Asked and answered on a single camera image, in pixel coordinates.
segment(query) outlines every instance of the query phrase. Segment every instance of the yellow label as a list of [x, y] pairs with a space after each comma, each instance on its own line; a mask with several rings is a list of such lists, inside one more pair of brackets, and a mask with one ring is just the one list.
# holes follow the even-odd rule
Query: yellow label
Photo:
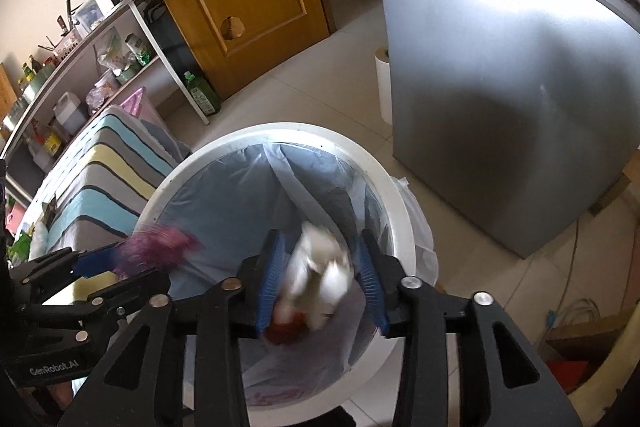
[[62, 140], [58, 137], [57, 134], [54, 133], [50, 133], [49, 136], [47, 136], [47, 139], [44, 140], [44, 148], [49, 151], [49, 154], [52, 156], [54, 156], [56, 152], [58, 152], [58, 149], [60, 149], [61, 145]]

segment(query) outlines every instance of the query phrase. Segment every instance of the green detergent bottle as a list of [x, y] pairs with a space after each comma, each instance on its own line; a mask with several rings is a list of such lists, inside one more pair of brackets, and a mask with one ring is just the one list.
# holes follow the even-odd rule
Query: green detergent bottle
[[204, 78], [195, 76], [191, 71], [184, 73], [184, 77], [187, 80], [187, 89], [205, 116], [211, 116], [220, 111], [222, 107], [220, 97]]

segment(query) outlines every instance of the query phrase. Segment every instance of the silver refrigerator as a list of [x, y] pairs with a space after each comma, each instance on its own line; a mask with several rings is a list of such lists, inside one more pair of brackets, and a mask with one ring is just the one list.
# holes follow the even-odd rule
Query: silver refrigerator
[[640, 144], [639, 0], [383, 0], [394, 156], [527, 257]]

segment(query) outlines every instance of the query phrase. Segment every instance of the metal screw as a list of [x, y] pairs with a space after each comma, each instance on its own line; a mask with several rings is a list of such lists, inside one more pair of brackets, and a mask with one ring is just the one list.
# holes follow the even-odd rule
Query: metal screw
[[163, 293], [154, 295], [149, 299], [149, 304], [151, 304], [154, 308], [163, 308], [169, 304], [169, 297], [164, 295]]
[[402, 280], [400, 281], [400, 283], [405, 288], [409, 288], [411, 290], [418, 289], [420, 286], [422, 286], [422, 281], [417, 277], [415, 277], [414, 275], [408, 275], [406, 277], [402, 277]]
[[242, 282], [237, 277], [229, 277], [222, 282], [222, 289], [227, 291], [238, 290], [242, 287]]
[[474, 295], [474, 301], [481, 306], [490, 306], [494, 303], [494, 298], [487, 292], [478, 292]]

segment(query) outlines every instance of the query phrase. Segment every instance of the striped cloth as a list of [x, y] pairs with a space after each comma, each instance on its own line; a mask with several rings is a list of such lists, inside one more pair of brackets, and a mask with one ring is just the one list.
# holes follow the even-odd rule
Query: striped cloth
[[69, 144], [22, 222], [27, 229], [56, 195], [47, 251], [93, 250], [128, 237], [146, 202], [186, 151], [158, 127], [117, 106]]

